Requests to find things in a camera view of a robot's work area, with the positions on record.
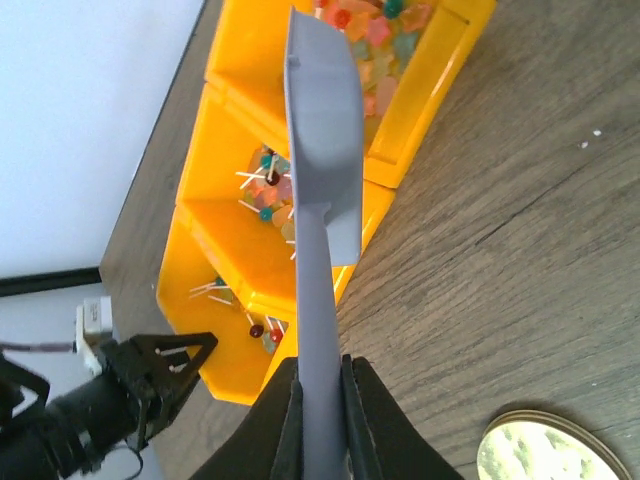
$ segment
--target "white wall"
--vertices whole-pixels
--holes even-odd
[[[0,339],[19,343],[73,341],[76,305],[84,298],[101,295],[105,295],[102,285],[89,285],[0,298]],[[6,356],[45,377],[51,384],[50,399],[91,379],[82,360],[72,353],[6,352]],[[139,480],[162,480],[164,476],[153,449],[145,449],[142,456],[145,466]],[[96,474],[72,478],[119,480],[132,475],[137,468],[138,462],[130,452],[118,451],[107,457]]]
[[[0,278],[100,262],[202,1],[0,1]]]

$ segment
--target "candy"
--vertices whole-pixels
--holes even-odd
[[[367,85],[371,82],[371,72],[373,72],[373,62],[359,62],[358,73],[360,74],[360,84]]]
[[[273,340],[271,340],[271,337],[268,333],[262,335],[262,346],[269,355],[275,352],[276,348],[278,348],[278,345]]]
[[[282,333],[282,330],[278,328],[275,328],[271,330],[271,332],[269,332],[269,338],[271,338],[271,341],[273,343],[280,343],[282,341],[283,336],[284,334]]]
[[[262,157],[260,157],[260,166],[262,168],[268,169],[271,166],[272,159],[273,156],[269,155],[268,153],[266,155],[262,155]]]
[[[344,8],[338,10],[333,18],[333,22],[340,30],[344,30],[350,21],[351,12],[349,10],[345,10]]]
[[[400,14],[402,29],[405,33],[421,30],[429,21],[432,13],[433,8],[429,4],[416,3],[411,5]]]
[[[270,222],[271,217],[273,217],[273,210],[271,210],[269,207],[260,210],[260,220],[262,220],[263,222]]]
[[[263,333],[264,327],[257,323],[255,325],[251,325],[251,328],[249,329],[249,335],[251,335],[253,338],[260,338]]]
[[[391,54],[379,54],[373,57],[373,68],[371,71],[371,80],[373,82],[379,82],[382,77],[385,77],[389,73],[389,65],[393,61],[393,55]]]
[[[369,30],[367,31],[367,40],[374,47],[379,47],[391,35],[389,22],[384,17],[378,17],[369,22]]]
[[[411,60],[411,57],[413,56],[413,52],[416,50],[419,38],[420,34],[418,32],[412,32],[399,33],[393,39],[393,51],[396,53],[398,60],[405,64],[409,63],[409,60]]]
[[[389,20],[392,20],[400,15],[402,8],[402,0],[387,0],[382,8],[382,13]]]
[[[269,177],[269,172],[267,172],[264,176],[264,181],[267,182],[267,185],[271,185],[273,187],[280,181],[280,174],[274,170],[271,172],[271,177]]]
[[[371,93],[365,93],[363,97],[364,116],[372,117],[376,114],[376,97]]]
[[[336,25],[336,13],[338,13],[339,10],[342,9],[340,8],[340,5],[338,5],[338,2],[329,3],[327,7],[322,9],[322,20],[333,27],[339,28]]]
[[[278,189],[278,200],[286,200],[291,198],[291,195],[293,195],[291,180],[287,177],[283,177],[278,182],[278,186],[276,188]]]
[[[291,164],[288,162],[288,160],[278,155],[278,158],[276,160],[276,172],[283,174],[287,173],[290,169]]]
[[[289,220],[289,213],[291,212],[291,208],[291,205],[285,205],[284,207],[279,208],[274,212],[271,221],[277,228],[280,228],[285,223],[287,223],[287,221]]]
[[[351,17],[351,21],[344,31],[351,43],[355,43],[364,38],[367,34],[370,20],[371,16],[367,12],[356,13]]]
[[[260,210],[262,210],[263,208],[269,206],[264,198],[264,195],[262,195],[262,192],[256,195],[256,197],[253,199],[253,206],[258,209],[258,213],[260,213]]]
[[[263,190],[267,188],[267,181],[264,179],[264,177],[255,178],[253,181],[256,183],[256,186],[258,188],[261,188]]]
[[[351,53],[356,60],[369,60],[369,46],[367,42],[363,40],[358,40],[357,42],[351,45]]]
[[[296,238],[296,229],[291,222],[285,223],[280,229],[280,233],[285,240],[295,240]]]
[[[249,194],[255,198],[258,195],[260,195],[260,192],[262,192],[262,190],[264,190],[265,185],[262,185],[261,183],[258,183],[257,179],[251,180],[251,182],[249,182],[249,185],[247,185],[247,192],[249,192]],[[248,200],[246,200],[247,203],[250,203],[251,205],[254,204],[253,200],[251,202],[249,202]]]
[[[376,89],[376,113],[384,115],[391,103],[393,94],[398,88],[398,81],[393,77],[384,77]]]
[[[270,207],[278,200],[278,189],[276,187],[267,187],[262,191],[260,195],[264,200],[264,206]]]
[[[251,192],[249,190],[245,190],[244,195],[243,195],[242,198],[249,205],[255,206],[254,196],[251,194]]]

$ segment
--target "yellow compartment organizer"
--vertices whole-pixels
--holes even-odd
[[[418,3],[416,0],[407,4]],[[363,249],[495,6],[436,0],[433,15],[364,155]],[[280,362],[297,355],[295,262],[278,229],[241,205],[249,161],[262,145],[289,158],[283,66],[291,6],[310,0],[226,0],[205,73],[198,117],[176,198],[157,299],[179,333],[211,331],[219,343],[200,374],[220,400],[250,405]],[[355,267],[334,268],[336,301]],[[233,305],[189,298],[220,276]],[[274,354],[248,334],[246,312],[287,322]]]
[[[205,85],[158,280],[158,304],[180,333],[211,331],[218,346],[201,376],[221,400],[251,404],[283,358],[297,355],[293,249],[270,223],[238,203],[249,159],[263,141],[222,107]],[[363,248],[394,198],[393,190],[364,182]],[[333,269],[336,301],[355,267]],[[220,275],[242,308],[289,324],[273,356],[248,335],[244,313],[192,288]]]
[[[364,176],[396,188],[473,45],[495,0],[411,0],[433,15],[377,128],[367,129]],[[284,49],[289,10],[312,13],[310,1],[227,0],[209,55],[206,80],[224,108],[288,158]]]

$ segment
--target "metal bracket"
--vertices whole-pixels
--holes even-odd
[[[36,399],[13,417],[13,409],[24,401],[21,387],[35,393]],[[12,422],[12,426],[21,425],[42,412],[49,397],[49,388],[49,382],[44,378],[6,359],[0,351],[0,428],[9,422]]]
[[[198,370],[218,344],[209,332],[188,335],[136,335],[99,349],[103,368],[110,369],[130,393],[136,432],[127,438],[135,451],[171,425],[195,388]]]

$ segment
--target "wooden table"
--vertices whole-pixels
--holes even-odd
[[[219,9],[102,262],[124,336],[169,331],[154,287]],[[344,351],[465,478],[489,419],[520,406],[581,423],[640,475],[639,29],[634,2],[501,2],[340,304]],[[200,385],[155,442],[168,479],[246,411]]]

